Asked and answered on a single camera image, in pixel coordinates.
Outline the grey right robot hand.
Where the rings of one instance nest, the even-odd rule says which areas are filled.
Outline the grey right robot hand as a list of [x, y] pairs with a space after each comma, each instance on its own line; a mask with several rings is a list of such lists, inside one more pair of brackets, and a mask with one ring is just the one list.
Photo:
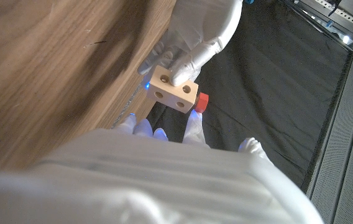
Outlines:
[[134, 114], [21, 172], [0, 172], [0, 223], [321, 223], [309, 198], [245, 139], [209, 147], [192, 112], [181, 143]]

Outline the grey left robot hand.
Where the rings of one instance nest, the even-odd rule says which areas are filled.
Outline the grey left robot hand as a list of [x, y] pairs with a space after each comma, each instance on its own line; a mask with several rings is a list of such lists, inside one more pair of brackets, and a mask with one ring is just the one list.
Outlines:
[[137, 72], [151, 77], [160, 65], [179, 86], [195, 81], [201, 68], [231, 40], [241, 18], [243, 0], [177, 0], [170, 23]]

